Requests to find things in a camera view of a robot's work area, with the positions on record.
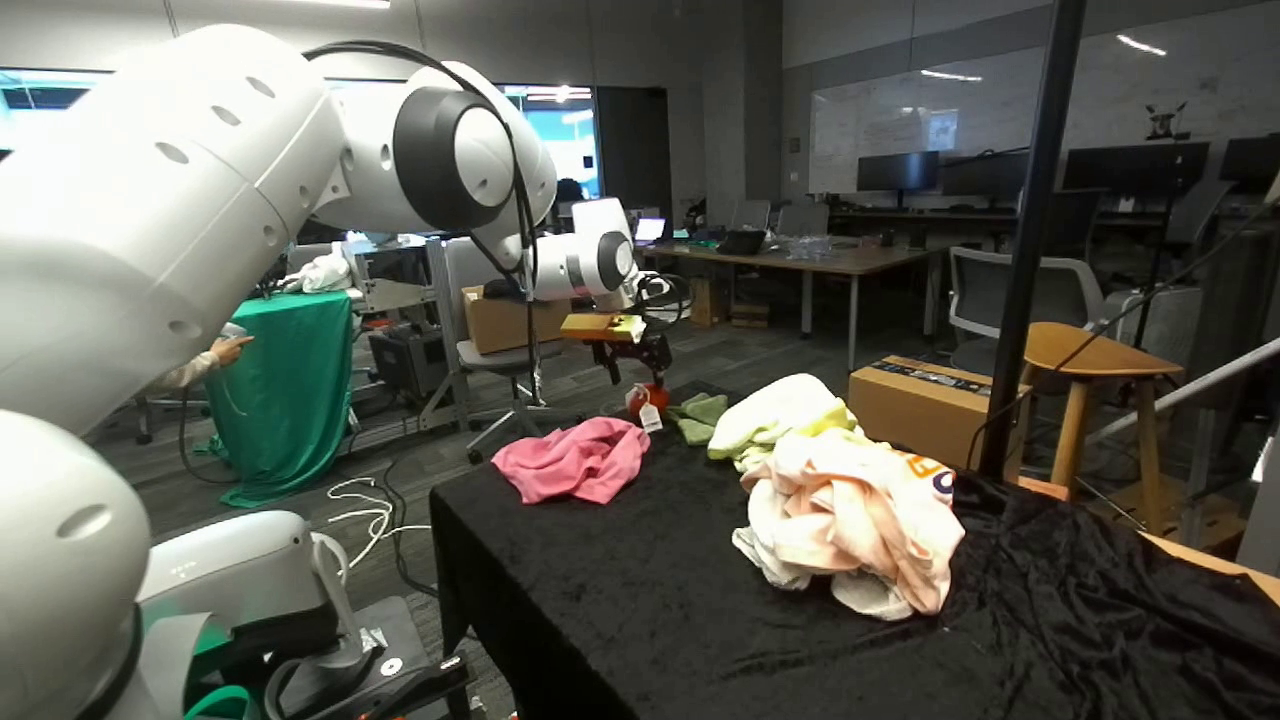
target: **beige cloth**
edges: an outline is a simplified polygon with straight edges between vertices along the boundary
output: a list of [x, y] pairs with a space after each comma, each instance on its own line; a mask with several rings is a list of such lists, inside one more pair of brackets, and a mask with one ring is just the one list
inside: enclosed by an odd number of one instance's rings
[[777, 588], [832, 578], [832, 597], [851, 614], [940, 614], [965, 536], [948, 506], [953, 468], [867, 442], [851, 417], [832, 420], [841, 413], [823, 402], [812, 409], [820, 420], [795, 420], [773, 449], [741, 449], [752, 457], [741, 465], [752, 502], [734, 544]]

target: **white cable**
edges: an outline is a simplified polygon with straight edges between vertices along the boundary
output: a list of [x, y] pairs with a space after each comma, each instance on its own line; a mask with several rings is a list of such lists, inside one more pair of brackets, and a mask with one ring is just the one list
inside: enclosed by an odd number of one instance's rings
[[352, 480], [342, 480], [331, 483], [325, 496], [346, 506], [346, 502], [357, 502], [362, 509], [347, 509], [347, 513], [335, 513], [327, 515], [325, 523], [346, 523], [346, 520], [369, 520], [365, 523], [365, 550], [347, 561], [347, 554], [342, 550], [342, 540], [325, 536], [325, 533], [314, 533], [335, 561], [335, 580], [347, 583], [352, 570], [365, 563], [365, 558], [379, 544], [379, 540], [393, 540], [399, 533], [433, 533], [433, 523], [395, 523], [393, 530], [393, 513], [395, 506], [388, 496], [374, 496], [374, 493], [362, 493], [362, 488], [376, 488], [376, 477], [352, 477]]

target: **floor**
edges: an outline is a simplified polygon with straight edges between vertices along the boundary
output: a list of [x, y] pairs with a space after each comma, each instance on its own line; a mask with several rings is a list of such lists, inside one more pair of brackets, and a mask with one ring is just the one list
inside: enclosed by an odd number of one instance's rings
[[[832, 392], [846, 396], [846, 328], [841, 307], [823, 311], [812, 335], [802, 335], [790, 307], [777, 306], [782, 316], [773, 326], [682, 326], [674, 328], [674, 371], [670, 385], [696, 387], [696, 385], [723, 385], [737, 387], [760, 387], [790, 371], [815, 371]], [[864, 346], [859, 360], [878, 360], [886, 353], [908, 353], [908, 355], [948, 355], [948, 341], [919, 341], [919, 306], [904, 298], [904, 287], [871, 286], [864, 298], [864, 307], [897, 307], [897, 311], [867, 311], [864, 320]], [[621, 409], [626, 385], [609, 385], [609, 371], [587, 360], [586, 349], [562, 349], [544, 360], [544, 396], [562, 413], [609, 413]], [[494, 413], [505, 409], [505, 385], [476, 385], [476, 402]], [[1028, 459], [1046, 459], [1046, 449], [1052, 449], [1057, 425], [1052, 425], [1052, 402], [1041, 409]], [[347, 578], [347, 597], [357, 610], [379, 600], [379, 597], [408, 597], [415, 610], [419, 636], [433, 652], [440, 652], [440, 622], [433, 600], [433, 536], [426, 530], [428, 520], [428, 493], [450, 480], [470, 477], [463, 444], [471, 434], [461, 428], [435, 428], [415, 434], [408, 442], [393, 442], [376, 454], [346, 457], [325, 480], [315, 480], [310, 493], [291, 493], [274, 502], [274, 509], [291, 509], [314, 520], [314, 530], [335, 536], [347, 558], [357, 558], [369, 544], [369, 520], [342, 520], [342, 513], [357, 513], [369, 506], [331, 502], [331, 488], [346, 480], [369, 477], [362, 483], [362, 496], [383, 496], [388, 488], [406, 496], [399, 513], [399, 544], [383, 540], [376, 544]], [[158, 540], [175, 536], [186, 530], [234, 515], [226, 509], [220, 493], [227, 488], [227, 472], [204, 454], [215, 442], [211, 425], [201, 413], [158, 409], [158, 434], [149, 444], [136, 442], [136, 425], [127, 413], [121, 413], [93, 444], [136, 483], [151, 513]], [[1102, 449], [1098, 454], [1098, 480], [1107, 483], [1112, 477], [1123, 477], [1134, 459], [1134, 449]], [[463, 661], [471, 669], [471, 691], [476, 691], [476, 715], [513, 715], [513, 696], [483, 657], [476, 639], [463, 639]]]

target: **black table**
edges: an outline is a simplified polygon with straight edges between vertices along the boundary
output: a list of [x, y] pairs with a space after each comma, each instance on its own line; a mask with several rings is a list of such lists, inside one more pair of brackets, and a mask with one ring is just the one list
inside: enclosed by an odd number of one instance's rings
[[1271, 715], [1280, 614], [1107, 520], [965, 509], [956, 588], [881, 623], [737, 558], [737, 477], [657, 449], [609, 509], [433, 493], [444, 647], [476, 627], [523, 715]]

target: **white robot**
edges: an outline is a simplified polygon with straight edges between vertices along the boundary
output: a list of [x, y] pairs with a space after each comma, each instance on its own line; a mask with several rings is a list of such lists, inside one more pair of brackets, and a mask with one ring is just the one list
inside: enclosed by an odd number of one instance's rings
[[[463, 64], [428, 59], [395, 103], [342, 109], [310, 56], [227, 26], [136, 56], [18, 149], [0, 166], [0, 715], [180, 715], [204, 627], [261, 634], [267, 715], [376, 715], [440, 684], [451, 669], [412, 676], [362, 634], [302, 515], [151, 550], [141, 502], [80, 436], [210, 349], [304, 219], [470, 231], [537, 298], [665, 292], [626, 219], [549, 235], [533, 267], [553, 180], [523, 118]], [[374, 676], [383, 696], [362, 699]]]

